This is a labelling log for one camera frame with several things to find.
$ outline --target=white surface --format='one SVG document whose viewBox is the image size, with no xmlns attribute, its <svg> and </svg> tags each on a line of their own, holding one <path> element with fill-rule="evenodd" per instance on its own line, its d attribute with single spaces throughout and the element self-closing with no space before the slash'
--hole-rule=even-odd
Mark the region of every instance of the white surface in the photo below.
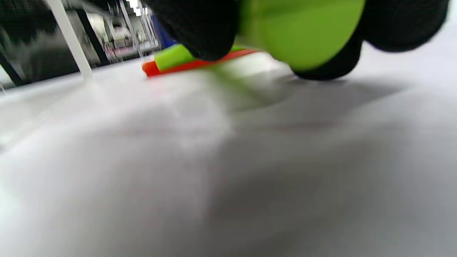
<svg viewBox="0 0 457 257">
<path fill-rule="evenodd" d="M 33 131 L 50 107 L 83 86 L 79 74 L 9 89 L 0 95 L 0 149 Z"/>
<path fill-rule="evenodd" d="M 0 156 L 0 256 L 454 257 L 455 35 L 329 83 L 233 63 L 264 102 L 97 71 Z"/>
</svg>

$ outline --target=black glove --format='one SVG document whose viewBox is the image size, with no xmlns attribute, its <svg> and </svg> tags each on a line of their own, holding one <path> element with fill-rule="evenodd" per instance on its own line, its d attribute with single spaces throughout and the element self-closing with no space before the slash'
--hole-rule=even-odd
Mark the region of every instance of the black glove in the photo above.
<svg viewBox="0 0 457 257">
<path fill-rule="evenodd" d="M 238 0 L 144 0 L 165 30 L 198 59 L 225 56 L 237 32 Z M 367 0 L 361 21 L 346 46 L 324 65 L 295 71 L 304 79 L 329 80 L 357 64 L 362 42 L 386 52 L 415 49 L 441 28 L 449 0 Z"/>
</svg>

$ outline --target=green object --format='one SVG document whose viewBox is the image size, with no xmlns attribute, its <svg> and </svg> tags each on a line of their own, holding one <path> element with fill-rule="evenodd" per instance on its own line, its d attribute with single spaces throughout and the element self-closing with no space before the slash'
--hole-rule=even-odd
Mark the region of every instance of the green object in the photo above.
<svg viewBox="0 0 457 257">
<path fill-rule="evenodd" d="M 243 0 L 236 43 L 310 70 L 349 41 L 365 0 Z"/>
<path fill-rule="evenodd" d="M 231 52 L 243 50 L 245 48 L 233 46 Z M 196 58 L 181 44 L 175 44 L 154 54 L 155 64 L 160 71 L 171 69 L 179 65 L 183 65 Z"/>
</svg>

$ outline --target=black pole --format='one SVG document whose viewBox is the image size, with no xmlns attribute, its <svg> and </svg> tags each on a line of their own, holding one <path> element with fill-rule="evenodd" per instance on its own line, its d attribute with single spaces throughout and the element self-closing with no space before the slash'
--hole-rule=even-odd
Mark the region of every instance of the black pole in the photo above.
<svg viewBox="0 0 457 257">
<path fill-rule="evenodd" d="M 83 9 L 75 9 L 76 14 L 81 20 L 81 23 L 89 37 L 92 46 L 94 47 L 95 52 L 97 53 L 98 58 L 100 59 L 101 66 L 109 65 L 111 62 L 108 60 L 106 56 L 105 50 L 103 50 L 103 46 L 101 45 L 100 41 L 95 34 L 92 25 L 90 24 L 89 18 L 87 17 L 87 13 Z"/>
<path fill-rule="evenodd" d="M 27 84 L 25 81 L 21 79 L 19 74 L 16 72 L 16 70 L 13 68 L 13 66 L 8 62 L 6 57 L 0 53 L 0 65 L 3 67 L 3 69 L 6 71 L 6 73 L 10 76 L 11 81 L 15 84 L 15 86 L 22 86 L 24 84 Z"/>
</svg>

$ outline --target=blue object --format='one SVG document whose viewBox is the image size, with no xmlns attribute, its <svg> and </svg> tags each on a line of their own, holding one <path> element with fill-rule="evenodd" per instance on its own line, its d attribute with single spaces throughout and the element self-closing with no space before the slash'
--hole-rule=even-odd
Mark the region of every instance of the blue object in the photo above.
<svg viewBox="0 0 457 257">
<path fill-rule="evenodd" d="M 172 39 L 170 35 L 165 31 L 155 15 L 152 15 L 152 25 L 154 26 L 154 30 L 157 33 L 158 40 L 160 40 L 162 49 L 168 48 L 177 43 L 176 40 Z"/>
</svg>

